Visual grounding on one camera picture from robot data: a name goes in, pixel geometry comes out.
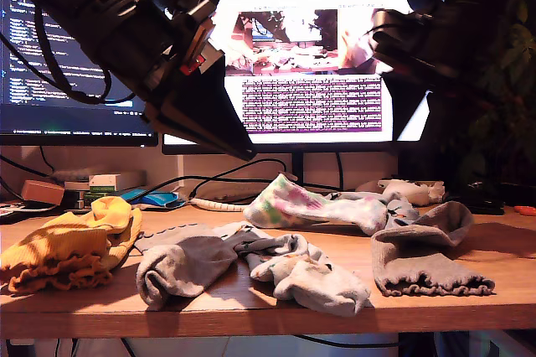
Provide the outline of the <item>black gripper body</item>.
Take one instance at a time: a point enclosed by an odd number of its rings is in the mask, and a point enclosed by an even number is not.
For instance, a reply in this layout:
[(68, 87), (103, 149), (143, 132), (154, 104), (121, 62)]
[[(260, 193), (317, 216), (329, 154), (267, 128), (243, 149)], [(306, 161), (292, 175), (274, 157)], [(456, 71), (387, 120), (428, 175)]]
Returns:
[(214, 5), (204, 0), (173, 18), (153, 2), (122, 0), (103, 13), (103, 70), (134, 96), (161, 105), (179, 96), (184, 78), (205, 72), (224, 55), (207, 40)]

